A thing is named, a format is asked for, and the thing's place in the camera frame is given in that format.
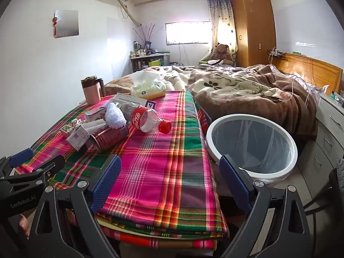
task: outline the metal screw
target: metal screw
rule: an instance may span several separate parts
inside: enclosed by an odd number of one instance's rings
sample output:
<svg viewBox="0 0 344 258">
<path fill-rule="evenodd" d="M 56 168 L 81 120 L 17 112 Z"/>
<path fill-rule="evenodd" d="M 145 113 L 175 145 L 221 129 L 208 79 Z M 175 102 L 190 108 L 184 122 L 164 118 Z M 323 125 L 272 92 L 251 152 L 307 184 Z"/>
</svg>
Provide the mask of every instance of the metal screw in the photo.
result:
<svg viewBox="0 0 344 258">
<path fill-rule="evenodd" d="M 295 188 L 295 186 L 293 186 L 293 185 L 289 185 L 289 186 L 288 186 L 288 190 L 291 191 L 291 192 L 295 192 L 295 191 L 296 191 L 296 188 Z"/>
<path fill-rule="evenodd" d="M 45 189 L 45 192 L 49 193 L 53 190 L 53 187 L 52 186 L 48 186 L 46 189 Z"/>
<path fill-rule="evenodd" d="M 83 188 L 83 187 L 85 187 L 87 185 L 87 182 L 86 181 L 80 181 L 79 183 L 78 183 L 78 187 L 79 188 Z"/>
<path fill-rule="evenodd" d="M 262 182 L 261 180 L 256 180 L 256 181 L 255 181 L 255 185 L 256 185 L 257 187 L 263 187 L 263 186 L 264 186 L 264 182 Z"/>
</svg>

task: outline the plastic bottle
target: plastic bottle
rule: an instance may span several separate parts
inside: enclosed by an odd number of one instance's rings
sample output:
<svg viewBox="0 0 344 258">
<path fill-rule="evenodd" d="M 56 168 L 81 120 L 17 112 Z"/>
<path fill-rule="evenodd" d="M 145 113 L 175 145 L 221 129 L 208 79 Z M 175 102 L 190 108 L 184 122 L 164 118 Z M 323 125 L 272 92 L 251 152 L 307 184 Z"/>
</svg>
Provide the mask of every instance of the plastic bottle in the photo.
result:
<svg viewBox="0 0 344 258">
<path fill-rule="evenodd" d="M 159 131 L 168 134 L 171 131 L 170 121 L 161 119 L 154 109 L 137 106 L 134 103 L 123 103 L 120 109 L 124 114 L 126 121 L 144 133 Z"/>
</svg>

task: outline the clear plastic bag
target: clear plastic bag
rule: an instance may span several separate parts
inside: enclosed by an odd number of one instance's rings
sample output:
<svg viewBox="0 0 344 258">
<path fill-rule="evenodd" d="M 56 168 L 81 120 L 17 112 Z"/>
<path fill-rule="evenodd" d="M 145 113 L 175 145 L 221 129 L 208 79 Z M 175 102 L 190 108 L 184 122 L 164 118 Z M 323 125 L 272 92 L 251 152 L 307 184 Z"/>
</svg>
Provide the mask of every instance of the clear plastic bag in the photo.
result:
<svg viewBox="0 0 344 258">
<path fill-rule="evenodd" d="M 212 132 L 212 140 L 221 155 L 228 154 L 240 168 L 255 173 L 280 172 L 292 159 L 283 135 L 256 121 L 227 121 Z"/>
<path fill-rule="evenodd" d="M 160 80 L 159 74 L 138 71 L 130 75 L 134 86 L 131 88 L 131 95 L 145 100 L 165 96 L 166 84 Z"/>
</svg>

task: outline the brown tumbler lid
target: brown tumbler lid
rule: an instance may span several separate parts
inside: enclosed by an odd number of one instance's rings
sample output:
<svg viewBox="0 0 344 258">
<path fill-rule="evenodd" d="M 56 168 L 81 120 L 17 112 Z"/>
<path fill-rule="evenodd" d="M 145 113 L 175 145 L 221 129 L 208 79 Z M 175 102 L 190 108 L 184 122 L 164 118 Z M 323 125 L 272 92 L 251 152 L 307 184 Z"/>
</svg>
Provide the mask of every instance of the brown tumbler lid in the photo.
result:
<svg viewBox="0 0 344 258">
<path fill-rule="evenodd" d="M 96 85 L 97 84 L 96 79 L 97 77 L 95 75 L 92 77 L 86 77 L 85 79 L 81 81 L 81 85 L 83 88 Z"/>
</svg>

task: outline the brown blanket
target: brown blanket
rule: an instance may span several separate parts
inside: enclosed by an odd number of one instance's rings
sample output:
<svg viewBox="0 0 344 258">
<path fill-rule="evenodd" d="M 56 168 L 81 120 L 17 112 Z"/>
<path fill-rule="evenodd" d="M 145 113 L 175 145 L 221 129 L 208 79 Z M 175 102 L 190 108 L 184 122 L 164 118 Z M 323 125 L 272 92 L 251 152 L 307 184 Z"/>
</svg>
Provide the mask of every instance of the brown blanket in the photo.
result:
<svg viewBox="0 0 344 258">
<path fill-rule="evenodd" d="M 307 91 L 290 78 L 272 73 L 269 66 L 222 70 L 209 66 L 153 67 L 168 90 L 192 93 L 211 119 L 228 114 L 253 114 L 281 125 L 298 138 L 317 135 L 316 104 Z M 130 92 L 129 76 L 106 85 L 106 95 Z"/>
</svg>

